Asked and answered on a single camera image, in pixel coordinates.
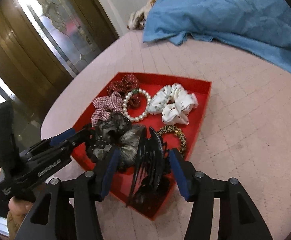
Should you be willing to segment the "person's left hand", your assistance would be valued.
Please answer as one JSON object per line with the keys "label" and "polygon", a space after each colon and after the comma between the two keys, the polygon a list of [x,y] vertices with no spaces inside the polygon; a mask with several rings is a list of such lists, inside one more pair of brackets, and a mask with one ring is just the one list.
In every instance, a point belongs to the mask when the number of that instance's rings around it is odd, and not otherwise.
{"label": "person's left hand", "polygon": [[9,232],[9,239],[15,239],[15,236],[25,218],[27,213],[32,208],[33,203],[27,200],[19,200],[12,197],[9,200],[8,215],[7,215],[7,228]]}

